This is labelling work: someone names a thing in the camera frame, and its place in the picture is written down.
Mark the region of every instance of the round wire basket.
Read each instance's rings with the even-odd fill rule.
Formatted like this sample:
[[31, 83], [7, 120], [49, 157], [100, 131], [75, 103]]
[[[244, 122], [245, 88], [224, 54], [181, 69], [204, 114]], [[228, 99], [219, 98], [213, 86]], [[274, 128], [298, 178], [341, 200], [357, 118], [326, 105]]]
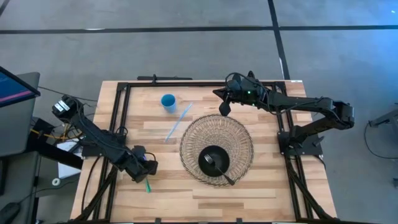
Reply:
[[251, 167], [253, 143], [246, 128], [235, 119], [218, 114], [198, 118], [187, 128], [180, 145], [182, 164], [193, 178], [216, 187], [229, 186], [222, 175], [210, 177], [200, 169], [199, 154], [208, 146], [219, 146], [228, 153], [229, 167], [225, 174], [235, 182]]

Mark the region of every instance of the blue cup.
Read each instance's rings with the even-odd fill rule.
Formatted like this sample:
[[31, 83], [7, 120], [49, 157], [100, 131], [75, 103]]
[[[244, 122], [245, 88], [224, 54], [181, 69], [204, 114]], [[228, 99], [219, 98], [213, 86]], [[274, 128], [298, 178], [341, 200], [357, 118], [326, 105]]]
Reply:
[[162, 106], [168, 113], [174, 113], [175, 109], [177, 108], [175, 97], [171, 94], [166, 94], [162, 96], [160, 102], [162, 103]]

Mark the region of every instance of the wooden table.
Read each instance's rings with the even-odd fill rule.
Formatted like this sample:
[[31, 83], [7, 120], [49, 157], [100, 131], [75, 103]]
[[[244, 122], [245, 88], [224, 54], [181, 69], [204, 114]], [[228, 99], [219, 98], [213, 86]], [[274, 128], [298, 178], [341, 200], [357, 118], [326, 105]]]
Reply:
[[[109, 128], [116, 85], [103, 82], [94, 122], [102, 129]], [[302, 82], [286, 81], [289, 96], [305, 96]], [[118, 174], [114, 196], [112, 222], [234, 222], [291, 221], [295, 220], [290, 198], [284, 158], [279, 154], [276, 133], [277, 118], [252, 106], [231, 105], [232, 118], [240, 121], [249, 131], [254, 144], [254, 160], [249, 172], [233, 187], [215, 188], [193, 179], [180, 162], [179, 149], [182, 134], [188, 125], [207, 114], [219, 114], [221, 100], [211, 91], [215, 87], [133, 87], [131, 89], [126, 127], [127, 146], [141, 144], [156, 154], [157, 174], [149, 176], [151, 193], [146, 193], [144, 182], [133, 182], [125, 173]], [[177, 98], [177, 112], [167, 114], [160, 104], [165, 93]], [[166, 135], [182, 111], [193, 103], [168, 142]], [[122, 103], [117, 121], [120, 121]], [[294, 123], [304, 125], [312, 121], [310, 113], [292, 111]], [[95, 158], [87, 158], [81, 170], [80, 181], [70, 218], [80, 214], [81, 200], [89, 170]], [[327, 213], [336, 216], [325, 169], [313, 156], [302, 156], [309, 191]], [[88, 186], [85, 205], [97, 191], [101, 172], [97, 163]], [[305, 216], [302, 194], [297, 189], [301, 214]], [[104, 217], [106, 200], [102, 201], [100, 218]]]

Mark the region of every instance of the computer monitor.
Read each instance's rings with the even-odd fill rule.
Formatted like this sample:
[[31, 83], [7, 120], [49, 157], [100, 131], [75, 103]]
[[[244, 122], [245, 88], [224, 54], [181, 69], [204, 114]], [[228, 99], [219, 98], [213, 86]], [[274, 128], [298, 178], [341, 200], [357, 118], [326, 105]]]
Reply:
[[0, 67], [0, 108], [40, 96], [29, 84]]

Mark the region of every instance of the gray floor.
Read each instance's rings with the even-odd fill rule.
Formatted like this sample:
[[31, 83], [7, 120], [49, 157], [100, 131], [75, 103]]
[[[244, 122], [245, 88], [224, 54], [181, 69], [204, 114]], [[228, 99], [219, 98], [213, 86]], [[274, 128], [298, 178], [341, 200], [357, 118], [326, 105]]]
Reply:
[[[398, 24], [397, 1], [274, 0], [280, 26]], [[0, 29], [93, 29], [173, 26], [271, 26], [266, 0], [11, 0]], [[291, 79], [308, 96], [329, 96], [356, 108], [356, 125], [328, 131], [322, 142], [337, 214], [359, 222], [397, 223], [398, 162], [372, 156], [364, 145], [366, 121], [398, 103], [398, 30], [283, 31]], [[103, 80], [139, 75], [221, 79], [253, 70], [282, 79], [272, 31], [146, 34], [0, 35], [1, 66], [14, 73], [40, 72], [40, 85], [97, 98]], [[45, 90], [34, 115], [60, 124], [50, 113], [59, 99]], [[368, 131], [370, 147], [398, 156], [390, 127]], [[65, 221], [73, 186], [40, 201], [38, 218]], [[58, 212], [49, 207], [57, 205]]]

